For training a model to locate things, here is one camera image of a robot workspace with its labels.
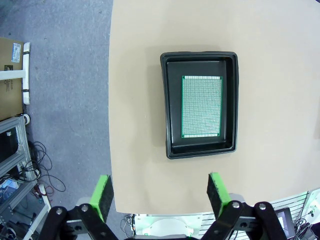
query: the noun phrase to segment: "bolt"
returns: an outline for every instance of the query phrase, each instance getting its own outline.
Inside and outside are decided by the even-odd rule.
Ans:
[[[240,204],[238,202],[234,201],[232,203],[232,207],[234,207],[235,209],[238,209],[240,207]]]
[[[248,224],[246,222],[242,222],[240,224],[240,228],[246,228],[248,226]]]
[[[266,205],[265,205],[264,203],[260,203],[260,204],[259,204],[259,208],[260,208],[261,210],[265,210],[265,209],[266,209]]]
[[[56,211],[55,211],[56,214],[60,215],[62,214],[62,209],[61,208],[58,208]]]
[[[83,206],[81,207],[81,210],[82,210],[83,212],[88,211],[88,206],[87,206],[87,205],[83,205]]]

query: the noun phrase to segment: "label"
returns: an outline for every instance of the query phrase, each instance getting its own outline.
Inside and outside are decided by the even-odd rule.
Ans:
[[[21,53],[21,44],[14,43],[12,47],[12,58],[11,62],[20,63],[20,53]]]
[[[4,65],[4,70],[5,71],[13,71],[14,66],[13,65]],[[13,84],[12,79],[6,79],[3,82],[6,86],[6,88],[5,88],[6,92],[10,92],[10,90],[14,89],[14,84]]]

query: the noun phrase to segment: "beige table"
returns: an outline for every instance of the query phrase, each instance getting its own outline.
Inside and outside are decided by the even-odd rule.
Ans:
[[[109,128],[116,210],[211,211],[208,173],[249,204],[320,187],[320,4],[315,0],[116,0]],[[232,51],[234,153],[169,160],[160,55]]]

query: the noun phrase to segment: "black tray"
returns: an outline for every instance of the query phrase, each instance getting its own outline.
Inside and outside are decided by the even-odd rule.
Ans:
[[[236,150],[238,58],[234,52],[166,52],[160,56],[166,115],[166,156],[181,159]],[[222,76],[220,135],[182,138],[182,76]]]

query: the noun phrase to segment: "floor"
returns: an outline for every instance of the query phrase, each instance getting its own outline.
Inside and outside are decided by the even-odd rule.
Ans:
[[[111,174],[108,57],[112,0],[3,0],[0,37],[31,42],[30,138],[42,142],[50,174],[65,192],[53,206],[72,209]],[[61,184],[54,179],[57,188]],[[119,239],[123,213],[112,203],[107,224]]]

